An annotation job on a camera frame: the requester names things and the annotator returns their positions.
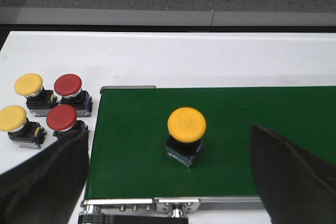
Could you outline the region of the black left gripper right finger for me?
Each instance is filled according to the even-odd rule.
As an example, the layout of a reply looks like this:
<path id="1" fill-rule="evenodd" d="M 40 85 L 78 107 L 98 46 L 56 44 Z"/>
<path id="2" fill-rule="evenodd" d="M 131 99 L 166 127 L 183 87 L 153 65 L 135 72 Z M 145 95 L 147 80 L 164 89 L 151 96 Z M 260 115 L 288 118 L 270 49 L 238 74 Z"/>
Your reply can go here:
<path id="1" fill-rule="evenodd" d="M 335 165 L 257 124 L 250 156 L 271 223 L 335 223 Z"/>

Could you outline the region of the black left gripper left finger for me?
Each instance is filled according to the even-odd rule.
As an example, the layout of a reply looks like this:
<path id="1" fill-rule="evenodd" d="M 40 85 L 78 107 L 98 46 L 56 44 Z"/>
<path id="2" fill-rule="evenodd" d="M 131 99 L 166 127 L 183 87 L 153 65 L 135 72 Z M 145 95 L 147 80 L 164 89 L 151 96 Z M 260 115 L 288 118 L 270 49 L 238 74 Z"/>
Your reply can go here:
<path id="1" fill-rule="evenodd" d="M 88 132 L 1 174 L 1 223 L 68 223 L 89 171 Z"/>

